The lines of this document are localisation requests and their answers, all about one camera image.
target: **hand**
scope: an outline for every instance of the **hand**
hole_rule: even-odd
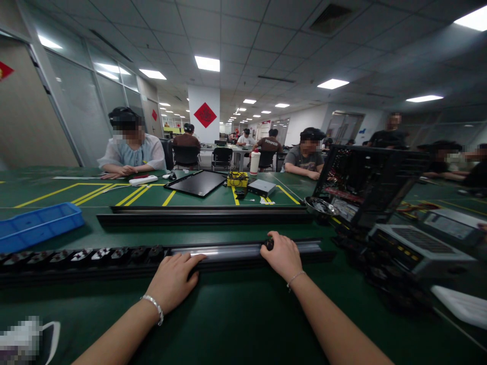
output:
[[[308,177],[313,180],[318,180],[320,178],[320,173],[316,171],[308,172]]]
[[[119,178],[119,177],[123,177],[123,175],[119,174],[119,173],[108,173],[108,174],[105,174],[101,177],[102,180],[113,180],[113,179],[116,179],[116,178]]]
[[[269,251],[265,245],[260,247],[260,254],[271,267],[286,282],[289,282],[298,272],[303,270],[298,246],[286,236],[281,236],[276,231],[270,231],[268,236],[274,240],[274,248]]]
[[[203,254],[191,257],[189,253],[178,253],[162,260],[146,294],[161,306],[164,315],[181,304],[196,286],[199,272],[195,272],[189,280],[188,275],[205,258]]]

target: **bracelet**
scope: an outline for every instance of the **bracelet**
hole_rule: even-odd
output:
[[[162,313],[162,309],[161,309],[161,306],[159,304],[157,304],[157,302],[154,300],[153,297],[149,296],[149,295],[144,295],[143,297],[141,297],[141,299],[146,299],[148,300],[149,302],[151,302],[152,304],[154,304],[157,308],[157,313],[159,313],[159,317],[160,317],[160,321],[157,322],[157,325],[158,326],[161,326],[162,324],[162,321],[164,321],[164,313]]]
[[[306,273],[305,273],[304,271],[300,271],[300,272],[298,272],[296,275],[294,275],[294,276],[291,278],[291,280],[289,280],[288,285],[287,285],[287,287],[288,287],[288,289],[289,289],[289,292],[291,292],[291,287],[290,287],[291,283],[293,282],[293,280],[294,280],[294,279],[296,279],[296,278],[297,278],[299,275],[301,275],[301,274],[306,274]]]

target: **red diamond sign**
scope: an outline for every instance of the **red diamond sign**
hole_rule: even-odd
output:
[[[199,107],[194,116],[205,128],[217,118],[216,114],[213,113],[213,110],[206,103],[203,103],[203,105]]]

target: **white bottle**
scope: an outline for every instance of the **white bottle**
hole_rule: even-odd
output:
[[[252,156],[250,162],[250,175],[257,175],[257,172],[259,172],[260,152],[258,149],[255,149],[250,155]]]

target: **white cloth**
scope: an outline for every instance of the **white cloth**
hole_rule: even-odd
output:
[[[245,143],[245,145],[255,145],[255,139],[252,138],[251,135],[249,135],[249,138],[245,138],[245,135],[241,135],[238,138],[237,143]]]
[[[136,151],[131,149],[120,136],[114,136],[108,140],[105,155],[98,160],[98,163],[102,169],[106,164],[142,166],[145,164],[144,161],[154,167],[155,170],[166,169],[164,150],[161,141],[156,136],[146,134],[144,143]]]

